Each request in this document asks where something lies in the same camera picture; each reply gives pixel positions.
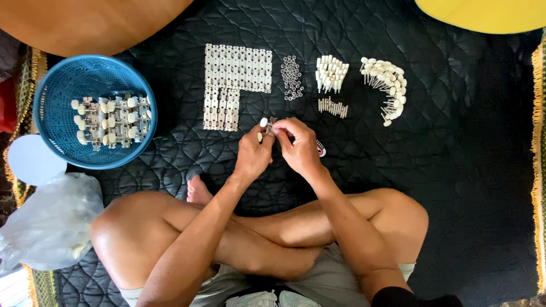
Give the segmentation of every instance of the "crossed legs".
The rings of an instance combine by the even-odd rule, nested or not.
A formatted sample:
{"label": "crossed legs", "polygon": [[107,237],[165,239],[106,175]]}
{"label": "crossed legs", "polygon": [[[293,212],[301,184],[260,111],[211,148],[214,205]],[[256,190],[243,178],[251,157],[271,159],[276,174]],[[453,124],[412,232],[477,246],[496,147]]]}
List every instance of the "crossed legs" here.
{"label": "crossed legs", "polygon": [[[415,200],[383,188],[348,195],[351,203],[384,236],[399,263],[414,263],[428,227]],[[95,219],[95,251],[119,288],[143,287],[153,267],[212,195],[196,176],[185,202],[160,192],[139,192],[114,200]],[[318,200],[279,214],[233,215],[213,261],[253,275],[295,280],[314,264],[322,247],[335,240]],[[212,277],[211,269],[203,280]]]}

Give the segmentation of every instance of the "person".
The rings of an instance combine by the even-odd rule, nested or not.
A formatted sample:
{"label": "person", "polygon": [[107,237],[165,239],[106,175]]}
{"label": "person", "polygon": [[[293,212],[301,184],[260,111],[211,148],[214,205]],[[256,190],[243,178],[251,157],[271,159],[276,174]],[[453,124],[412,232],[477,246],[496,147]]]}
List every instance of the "person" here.
{"label": "person", "polygon": [[344,195],[313,130],[295,118],[274,128],[317,200],[270,216],[233,214],[271,161],[275,136],[260,143],[256,125],[216,195],[196,175],[186,202],[138,192],[93,221],[95,251],[130,306],[460,305],[451,296],[419,300],[406,283],[428,228],[421,205],[389,188]]}

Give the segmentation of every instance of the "shorts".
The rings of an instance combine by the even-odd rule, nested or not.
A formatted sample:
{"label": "shorts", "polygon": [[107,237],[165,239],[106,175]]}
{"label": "shorts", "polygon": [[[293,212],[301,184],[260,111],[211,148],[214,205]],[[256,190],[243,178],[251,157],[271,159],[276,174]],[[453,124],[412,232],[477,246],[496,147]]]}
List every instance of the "shorts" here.
{"label": "shorts", "polygon": [[[398,266],[407,281],[415,263],[399,263]],[[357,279],[343,259],[339,246],[332,243],[317,257],[313,268],[299,281],[282,282],[282,285],[307,297],[322,306],[369,306],[360,293]],[[203,282],[201,290],[191,307],[223,306],[232,295],[251,288],[246,277],[227,265],[221,265],[218,273]],[[134,307],[142,288],[120,289],[121,296],[129,306]]]}

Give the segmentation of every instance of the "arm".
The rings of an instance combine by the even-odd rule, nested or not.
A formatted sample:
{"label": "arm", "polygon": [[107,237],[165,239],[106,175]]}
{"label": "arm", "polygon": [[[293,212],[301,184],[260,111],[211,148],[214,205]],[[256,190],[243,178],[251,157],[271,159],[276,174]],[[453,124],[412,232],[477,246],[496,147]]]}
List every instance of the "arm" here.
{"label": "arm", "polygon": [[258,143],[256,125],[239,142],[235,171],[211,202],[167,248],[144,285],[137,306],[189,306],[218,247],[233,209],[248,186],[265,170],[275,138]]}
{"label": "arm", "polygon": [[[350,203],[322,166],[314,131],[297,119],[278,121],[277,138],[282,155],[315,191],[328,217],[343,255],[360,281],[360,289],[371,302],[373,296],[389,286],[410,290],[389,247],[373,225]],[[290,142],[285,132],[295,138]]]}

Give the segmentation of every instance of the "plastic bag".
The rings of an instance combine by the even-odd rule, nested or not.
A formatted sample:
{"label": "plastic bag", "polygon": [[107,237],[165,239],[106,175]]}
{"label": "plastic bag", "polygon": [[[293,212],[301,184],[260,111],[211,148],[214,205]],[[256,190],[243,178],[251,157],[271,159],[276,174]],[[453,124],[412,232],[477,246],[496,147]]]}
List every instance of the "plastic bag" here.
{"label": "plastic bag", "polygon": [[91,249],[91,222],[103,210],[94,177],[68,173],[39,186],[0,228],[0,275],[19,262],[36,270],[76,264]]}

